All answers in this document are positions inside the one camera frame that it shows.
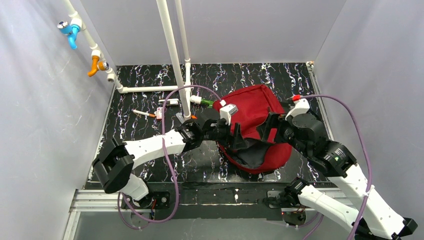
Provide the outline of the red student backpack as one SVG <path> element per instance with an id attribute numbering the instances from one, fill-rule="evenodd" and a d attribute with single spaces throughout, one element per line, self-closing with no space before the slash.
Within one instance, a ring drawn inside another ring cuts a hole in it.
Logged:
<path id="1" fill-rule="evenodd" d="M 272 90 L 264 84 L 257 84 L 235 90 L 223 96 L 222 100 L 238 108 L 231 119 L 231 131 L 238 123 L 247 145 L 245 149 L 231 150 L 219 144 L 225 157 L 237 168 L 250 174 L 268 174 L 283 167 L 292 154 L 292 147 L 287 143 L 272 141 L 276 136 L 275 129 L 270 132 L 267 141 L 262 141 L 257 131 L 268 113 L 286 112 Z"/>

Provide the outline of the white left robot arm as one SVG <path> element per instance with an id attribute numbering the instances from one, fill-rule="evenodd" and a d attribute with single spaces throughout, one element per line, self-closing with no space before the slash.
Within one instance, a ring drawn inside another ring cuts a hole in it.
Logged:
<path id="1" fill-rule="evenodd" d="M 112 139 L 105 143 L 92 167 L 106 194 L 121 192 L 139 201 L 149 194 L 149 188 L 132 173 L 134 169 L 151 160 L 188 152 L 204 141 L 216 141 L 231 151 L 248 147 L 238 123 L 231 128 L 224 118 L 189 119 L 164 135 L 124 142 Z"/>

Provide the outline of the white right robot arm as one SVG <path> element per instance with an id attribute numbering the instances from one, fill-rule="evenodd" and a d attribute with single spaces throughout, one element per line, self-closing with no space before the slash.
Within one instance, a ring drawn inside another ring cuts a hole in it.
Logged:
<path id="1" fill-rule="evenodd" d="M 274 142 L 291 145 L 350 201 L 350 205 L 345 205 L 296 178 L 284 190 L 292 203 L 313 208 L 357 240 L 399 240 L 417 229 L 415 220 L 402 217 L 385 202 L 352 153 L 343 144 L 330 140 L 324 123 L 314 115 L 270 113 L 257 131 L 262 140 L 267 140 L 271 130 L 276 131 Z"/>

